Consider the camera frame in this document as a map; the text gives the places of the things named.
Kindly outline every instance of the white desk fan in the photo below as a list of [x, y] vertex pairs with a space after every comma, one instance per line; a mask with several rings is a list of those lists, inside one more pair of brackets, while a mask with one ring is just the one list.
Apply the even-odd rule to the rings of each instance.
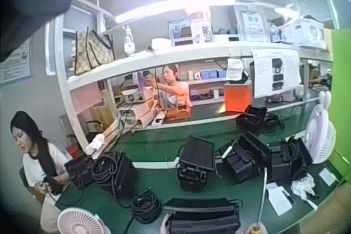
[[330, 91], [319, 93], [320, 104], [313, 108], [303, 139], [314, 164], [326, 161], [334, 149], [336, 131], [327, 111], [330, 102]]
[[80, 208], [66, 208], [57, 222], [61, 234], [111, 234], [97, 215]]

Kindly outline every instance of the green wall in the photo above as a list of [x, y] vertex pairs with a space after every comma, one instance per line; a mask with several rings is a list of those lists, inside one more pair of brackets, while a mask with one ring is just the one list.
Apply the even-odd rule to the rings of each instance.
[[[340, 155], [351, 163], [351, 30], [333, 30], [332, 45], [334, 62], [329, 119], [336, 129], [336, 145], [330, 161], [345, 174], [348, 165]], [[346, 179], [351, 182], [351, 168]]]

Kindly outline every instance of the spray bottle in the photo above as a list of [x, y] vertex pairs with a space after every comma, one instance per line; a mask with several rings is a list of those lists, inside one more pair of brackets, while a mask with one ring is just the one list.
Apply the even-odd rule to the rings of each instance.
[[127, 56], [130, 56], [135, 52], [132, 30], [129, 28], [129, 25], [123, 27], [123, 29], [126, 31], [126, 35], [124, 36], [124, 52]]

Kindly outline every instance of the screwdriver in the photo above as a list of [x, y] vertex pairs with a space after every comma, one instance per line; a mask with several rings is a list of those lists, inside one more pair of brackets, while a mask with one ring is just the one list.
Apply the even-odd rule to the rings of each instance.
[[264, 195], [265, 195], [265, 188], [267, 186], [267, 167], [264, 168], [264, 179], [263, 179], [263, 190], [262, 190], [262, 199], [261, 204], [259, 206], [258, 218], [256, 226], [254, 226], [251, 230], [251, 234], [260, 234], [261, 228], [259, 227], [259, 223], [261, 221], [262, 211], [263, 211], [263, 204], [264, 204]]

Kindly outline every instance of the long black hair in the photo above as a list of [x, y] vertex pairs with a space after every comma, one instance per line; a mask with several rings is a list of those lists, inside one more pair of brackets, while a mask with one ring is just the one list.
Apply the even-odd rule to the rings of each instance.
[[18, 111], [10, 122], [11, 133], [14, 127], [21, 129], [28, 135], [32, 143], [37, 144], [38, 155], [36, 157], [31, 157], [33, 159], [38, 159], [45, 174], [48, 176], [57, 176], [54, 161], [49, 153], [48, 140], [42, 136], [42, 132], [28, 113]]
[[[173, 71], [174, 75], [178, 73], [178, 68], [175, 64], [169, 64], [169, 65], [166, 65], [165, 67], [168, 67], [171, 71]], [[178, 82], [180, 81], [179, 73], [178, 73], [178, 76], [175, 77], [175, 80]]]

